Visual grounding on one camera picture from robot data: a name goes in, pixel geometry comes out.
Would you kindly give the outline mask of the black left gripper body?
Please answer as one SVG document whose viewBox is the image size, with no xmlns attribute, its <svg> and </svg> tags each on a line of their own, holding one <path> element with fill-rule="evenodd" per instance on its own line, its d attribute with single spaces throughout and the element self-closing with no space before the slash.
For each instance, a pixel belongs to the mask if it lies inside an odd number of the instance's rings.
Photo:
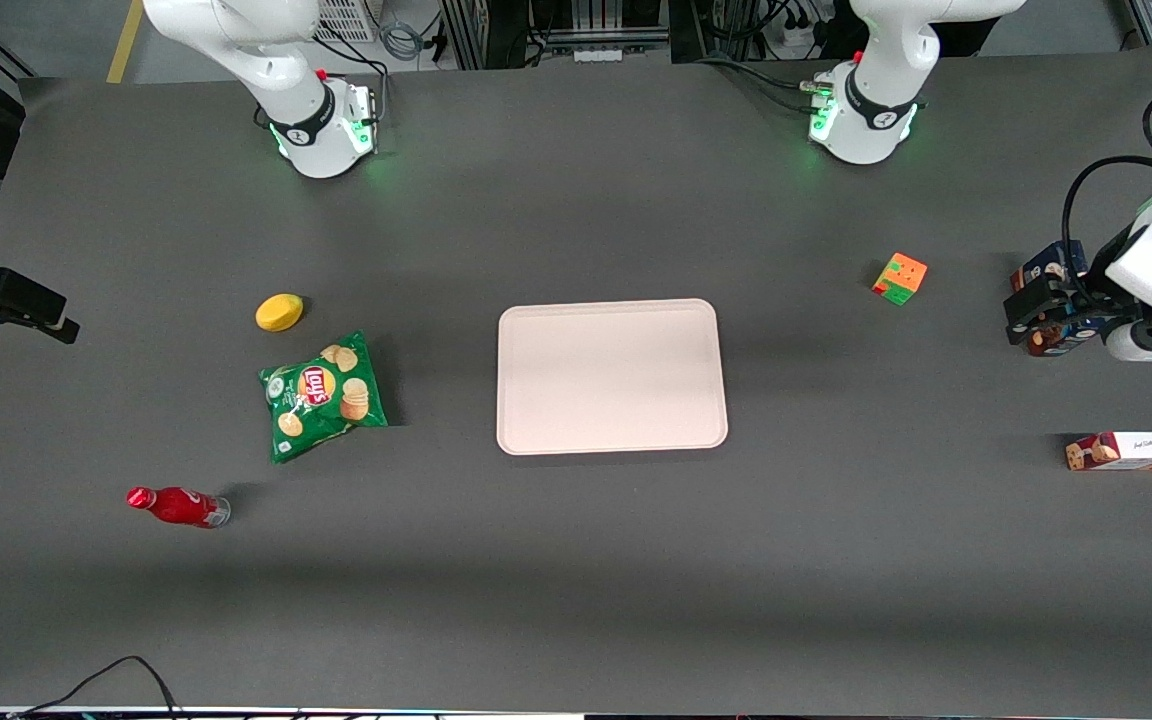
<svg viewBox="0 0 1152 720">
<path fill-rule="evenodd" d="M 1091 259 L 1085 272 L 1070 270 L 1070 282 L 1075 286 L 1071 295 L 1073 310 L 1064 323 L 1071 331 L 1089 329 L 1089 324 L 1098 323 L 1098 331 L 1115 331 L 1126 325 L 1139 323 L 1143 318 L 1140 301 L 1132 291 L 1126 291 L 1108 278 L 1108 268 L 1126 253 L 1137 240 L 1130 225 L 1102 245 Z"/>
</svg>

